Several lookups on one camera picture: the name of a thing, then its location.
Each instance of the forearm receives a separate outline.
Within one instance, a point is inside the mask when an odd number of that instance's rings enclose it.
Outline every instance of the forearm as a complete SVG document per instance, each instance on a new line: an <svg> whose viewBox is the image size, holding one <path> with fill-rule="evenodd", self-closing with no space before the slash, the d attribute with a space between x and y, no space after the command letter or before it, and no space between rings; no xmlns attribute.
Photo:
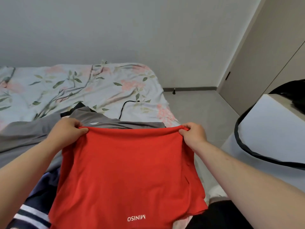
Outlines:
<svg viewBox="0 0 305 229"><path fill-rule="evenodd" d="M207 142L194 149L254 228L305 228L305 193Z"/></svg>
<svg viewBox="0 0 305 229"><path fill-rule="evenodd" d="M0 229L16 214L59 150L44 140L0 169Z"/></svg>

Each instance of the black bag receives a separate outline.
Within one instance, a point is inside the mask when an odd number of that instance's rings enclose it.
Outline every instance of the black bag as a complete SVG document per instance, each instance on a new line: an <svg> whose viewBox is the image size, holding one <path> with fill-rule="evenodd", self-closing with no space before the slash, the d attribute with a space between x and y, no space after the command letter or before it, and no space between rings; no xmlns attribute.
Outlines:
<svg viewBox="0 0 305 229"><path fill-rule="evenodd" d="M300 111L302 111L303 113L305 113L305 79L295 80L295 81L291 81L286 84L283 84L283 85L277 87L276 89L274 89L269 94L278 94L278 95L284 96L284 97L292 100L292 103L294 104L294 106L297 109L299 109ZM242 150L244 150L245 152L247 152L248 154L250 154L251 156L261 159L263 161L271 162L271 163L278 164L278 165L289 166L289 167L296 168L296 169L305 170L305 164L303 164L303 163L282 162L282 161L276 160L274 158L269 158L269 157L263 156L261 154L258 154L256 152L253 152L252 150L250 150L249 147L246 146L241 141L239 134L238 134L238 126L242 122L242 120L246 117L246 115L250 112L250 110L253 108L253 106L251 106L247 111L245 111L236 121L235 128L234 128L234 135L235 135L235 139L236 139L236 142L239 145L239 147Z"/></svg>

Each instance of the black cord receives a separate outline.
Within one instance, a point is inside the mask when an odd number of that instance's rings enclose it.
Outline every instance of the black cord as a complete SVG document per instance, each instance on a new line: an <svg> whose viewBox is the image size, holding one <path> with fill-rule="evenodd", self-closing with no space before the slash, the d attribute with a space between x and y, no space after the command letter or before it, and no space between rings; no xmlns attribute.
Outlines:
<svg viewBox="0 0 305 229"><path fill-rule="evenodd" d="M126 101L126 102L123 104L123 107L122 107L122 109L121 109L121 114L120 114L119 119L121 119L122 112L123 112L123 108L124 108L124 106L125 106L125 104L126 104L127 102L140 102L140 101L139 101L139 100L138 100L138 101L133 101L133 100L128 100L128 101Z"/></svg>

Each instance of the gray floor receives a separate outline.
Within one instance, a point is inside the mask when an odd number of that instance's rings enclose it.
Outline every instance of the gray floor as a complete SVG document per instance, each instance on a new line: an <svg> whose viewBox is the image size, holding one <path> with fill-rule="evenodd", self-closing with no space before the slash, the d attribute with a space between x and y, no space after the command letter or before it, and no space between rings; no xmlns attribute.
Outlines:
<svg viewBox="0 0 305 229"><path fill-rule="evenodd" d="M221 147L233 132L238 114L216 91L164 92L170 104L170 110L179 122L201 124L209 142ZM206 194L217 181L205 167L199 157L195 156L195 166L203 183Z"/></svg>

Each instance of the bed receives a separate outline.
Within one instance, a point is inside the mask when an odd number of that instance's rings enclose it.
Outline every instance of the bed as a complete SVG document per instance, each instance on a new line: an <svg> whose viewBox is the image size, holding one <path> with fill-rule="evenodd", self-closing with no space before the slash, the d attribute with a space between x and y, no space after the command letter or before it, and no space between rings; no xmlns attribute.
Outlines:
<svg viewBox="0 0 305 229"><path fill-rule="evenodd" d="M82 102L109 118L180 125L154 72L139 63L0 68L0 130Z"/></svg>

